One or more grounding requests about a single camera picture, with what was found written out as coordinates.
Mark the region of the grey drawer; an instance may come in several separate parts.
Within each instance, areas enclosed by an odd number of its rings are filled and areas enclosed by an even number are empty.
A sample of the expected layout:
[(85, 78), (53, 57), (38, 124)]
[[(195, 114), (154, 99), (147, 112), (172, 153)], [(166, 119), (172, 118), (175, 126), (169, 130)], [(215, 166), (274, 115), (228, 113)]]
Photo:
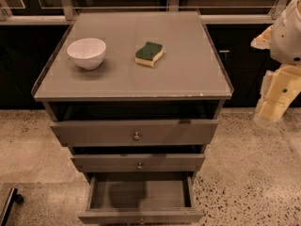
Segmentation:
[(71, 158), (81, 172), (196, 171), (202, 153), (79, 154)]
[(201, 219), (185, 172), (115, 172), (92, 176), (85, 224), (190, 223)]
[(61, 121), (51, 129), (63, 146), (210, 144), (217, 120)]

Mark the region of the grey bottom drawer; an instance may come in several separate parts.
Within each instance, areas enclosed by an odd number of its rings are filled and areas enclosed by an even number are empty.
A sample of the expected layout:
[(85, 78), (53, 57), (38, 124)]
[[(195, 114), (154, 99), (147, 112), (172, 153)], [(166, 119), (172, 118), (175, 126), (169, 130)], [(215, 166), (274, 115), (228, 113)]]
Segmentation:
[(115, 172), (92, 176), (85, 224), (190, 223), (201, 219), (185, 172)]

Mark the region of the grey top drawer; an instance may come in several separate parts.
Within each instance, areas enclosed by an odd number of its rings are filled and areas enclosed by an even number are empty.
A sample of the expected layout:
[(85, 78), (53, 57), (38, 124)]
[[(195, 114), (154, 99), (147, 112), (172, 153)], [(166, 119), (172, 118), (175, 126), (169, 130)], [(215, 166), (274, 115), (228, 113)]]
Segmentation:
[(51, 129), (63, 146), (210, 144), (217, 120), (61, 121)]

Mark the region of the black wheeled base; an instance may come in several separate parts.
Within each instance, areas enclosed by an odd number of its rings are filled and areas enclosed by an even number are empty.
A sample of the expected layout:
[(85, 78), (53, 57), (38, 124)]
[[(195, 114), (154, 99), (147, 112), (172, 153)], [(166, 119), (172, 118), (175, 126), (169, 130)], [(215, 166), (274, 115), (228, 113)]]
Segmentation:
[(0, 215), (0, 226), (6, 226), (10, 210), (14, 203), (21, 205), (24, 202), (24, 197), (18, 193), (18, 189), (13, 187), (9, 190), (7, 199), (3, 206), (1, 215)]

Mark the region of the grey drawer cabinet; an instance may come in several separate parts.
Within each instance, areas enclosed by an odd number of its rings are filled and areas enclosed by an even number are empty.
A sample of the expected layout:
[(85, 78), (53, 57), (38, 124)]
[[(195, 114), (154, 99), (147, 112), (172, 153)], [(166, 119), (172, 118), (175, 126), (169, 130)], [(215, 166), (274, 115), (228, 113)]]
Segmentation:
[[(77, 66), (73, 42), (106, 44), (96, 69)], [(153, 67), (135, 62), (147, 41), (163, 45)], [(53, 122), (217, 120), (233, 92), (206, 26), (195, 12), (82, 13), (32, 89)], [(67, 147), (79, 154), (202, 153), (208, 144)]]

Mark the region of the grey middle drawer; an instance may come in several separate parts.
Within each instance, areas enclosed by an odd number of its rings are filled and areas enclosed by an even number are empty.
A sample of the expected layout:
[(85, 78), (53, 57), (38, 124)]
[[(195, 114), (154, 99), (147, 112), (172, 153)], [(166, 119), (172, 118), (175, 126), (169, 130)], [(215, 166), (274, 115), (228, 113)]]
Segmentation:
[(196, 171), (202, 153), (79, 154), (71, 158), (81, 172)]

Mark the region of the dark wall cabinets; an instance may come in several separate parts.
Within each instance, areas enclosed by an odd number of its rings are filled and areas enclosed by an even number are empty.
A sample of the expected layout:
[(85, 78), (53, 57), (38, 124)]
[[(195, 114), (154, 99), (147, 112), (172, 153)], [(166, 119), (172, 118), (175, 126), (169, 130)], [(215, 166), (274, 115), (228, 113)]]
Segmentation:
[[(209, 24), (207, 29), (223, 62), (234, 92), (226, 107), (253, 107), (260, 98), (265, 73), (279, 68), (267, 50), (250, 46), (264, 24)], [(31, 89), (61, 41), (65, 25), (0, 27), (0, 108), (41, 109)]]

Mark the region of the white ceramic bowl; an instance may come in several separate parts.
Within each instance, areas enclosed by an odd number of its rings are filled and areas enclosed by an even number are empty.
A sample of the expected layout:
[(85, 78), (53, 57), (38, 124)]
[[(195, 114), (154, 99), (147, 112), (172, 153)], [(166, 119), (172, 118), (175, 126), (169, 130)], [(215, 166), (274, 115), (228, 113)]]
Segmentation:
[(67, 53), (80, 68), (93, 70), (104, 61), (106, 44), (95, 38), (80, 39), (69, 45)]

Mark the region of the green yellow sponge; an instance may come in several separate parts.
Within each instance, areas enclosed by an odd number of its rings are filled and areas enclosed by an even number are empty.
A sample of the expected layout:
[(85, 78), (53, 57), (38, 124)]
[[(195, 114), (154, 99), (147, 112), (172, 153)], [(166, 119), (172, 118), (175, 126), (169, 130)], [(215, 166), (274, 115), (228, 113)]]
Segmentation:
[(163, 55), (163, 45), (147, 41), (136, 51), (135, 62), (140, 65), (153, 67), (154, 63)]

